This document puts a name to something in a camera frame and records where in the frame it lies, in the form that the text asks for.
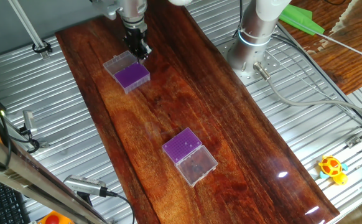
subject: purple lid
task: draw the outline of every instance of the purple lid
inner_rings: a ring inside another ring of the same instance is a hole
[[[131,86],[147,75],[149,75],[148,70],[146,70],[146,68],[139,63],[134,63],[124,70],[114,74],[123,88]]]
[[[162,148],[173,162],[177,163],[201,145],[202,142],[199,138],[196,137],[190,128],[187,128],[165,143]]]

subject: clear plastic box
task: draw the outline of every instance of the clear plastic box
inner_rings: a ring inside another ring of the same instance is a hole
[[[218,165],[190,128],[183,130],[162,148],[191,187]]]
[[[129,51],[118,56],[115,55],[103,66],[112,78],[122,86],[126,94],[151,80],[151,75],[145,66],[137,63],[137,58]]]

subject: wood grain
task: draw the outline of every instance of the wood grain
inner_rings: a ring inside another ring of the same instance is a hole
[[[127,50],[119,19],[57,33],[138,223],[320,223],[338,215],[187,10],[151,0],[146,22],[151,81],[128,95],[102,66]],[[194,188],[161,149],[187,127],[219,163]]]
[[[332,6],[324,0],[293,0],[291,4],[312,11],[313,21],[325,29],[325,35],[362,52],[362,0],[346,0],[341,6]],[[327,42],[318,35],[308,35],[284,22],[282,25],[305,50],[310,51],[311,57],[345,94],[362,87],[361,55]]]

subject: dark wood surface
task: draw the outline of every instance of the dark wood surface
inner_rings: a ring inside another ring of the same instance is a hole
[[[127,50],[120,19],[57,33],[138,223],[320,223],[338,215],[187,10],[152,0],[146,22],[151,81],[128,95],[102,66]],[[161,148],[187,127],[218,161],[194,188]]]
[[[312,11],[313,21],[325,29],[325,35],[362,52],[362,0],[346,0],[340,6],[333,6],[324,0],[293,0],[291,4]],[[305,50],[309,50],[311,57],[344,93],[350,94],[362,87],[361,55],[327,42],[318,35],[308,35],[284,22],[282,25]]]

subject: toy turtle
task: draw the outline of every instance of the toy turtle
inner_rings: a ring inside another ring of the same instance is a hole
[[[319,174],[320,178],[333,177],[333,180],[338,185],[345,185],[347,183],[348,177],[343,173],[348,170],[346,164],[340,163],[333,156],[322,156],[322,162],[319,163],[321,172]]]

